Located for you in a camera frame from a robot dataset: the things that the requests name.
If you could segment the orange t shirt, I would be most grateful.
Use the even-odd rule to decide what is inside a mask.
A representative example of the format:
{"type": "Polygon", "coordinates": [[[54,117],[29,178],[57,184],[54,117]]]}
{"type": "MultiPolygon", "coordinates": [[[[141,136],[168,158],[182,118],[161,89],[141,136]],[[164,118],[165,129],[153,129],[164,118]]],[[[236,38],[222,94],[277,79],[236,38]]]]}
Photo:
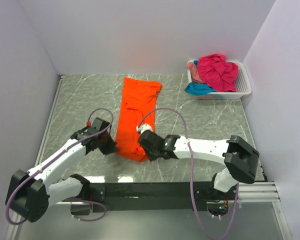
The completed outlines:
{"type": "Polygon", "coordinates": [[[135,162],[148,160],[145,151],[138,143],[136,127],[143,117],[156,108],[157,96],[162,84],[157,81],[143,81],[123,78],[122,100],[118,119],[117,154],[135,162]]]}

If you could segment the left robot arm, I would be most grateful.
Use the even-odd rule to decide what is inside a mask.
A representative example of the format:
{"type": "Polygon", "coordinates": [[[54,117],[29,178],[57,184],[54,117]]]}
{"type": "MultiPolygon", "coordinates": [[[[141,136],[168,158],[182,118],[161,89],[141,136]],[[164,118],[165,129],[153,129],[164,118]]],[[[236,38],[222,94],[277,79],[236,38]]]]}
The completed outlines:
{"type": "Polygon", "coordinates": [[[28,171],[16,171],[10,180],[6,200],[5,217],[9,224],[20,225],[26,221],[38,221],[47,209],[61,201],[75,199],[92,209],[98,205],[93,200],[91,183],[79,174],[58,182],[62,172],[71,164],[98,149],[103,155],[117,151],[111,137],[111,121],[95,118],[74,132],[65,144],[42,163],[28,171]]]}

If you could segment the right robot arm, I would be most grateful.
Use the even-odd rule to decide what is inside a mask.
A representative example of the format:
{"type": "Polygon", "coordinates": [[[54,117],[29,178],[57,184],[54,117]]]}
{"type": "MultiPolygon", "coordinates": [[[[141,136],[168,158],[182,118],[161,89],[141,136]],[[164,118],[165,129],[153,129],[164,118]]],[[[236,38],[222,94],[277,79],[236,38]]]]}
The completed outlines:
{"type": "Polygon", "coordinates": [[[150,161],[189,159],[215,162],[224,166],[209,187],[212,198],[220,200],[236,184],[256,181],[260,153],[238,135],[230,139],[204,140],[181,135],[160,137],[151,130],[139,130],[139,145],[150,161]]]}

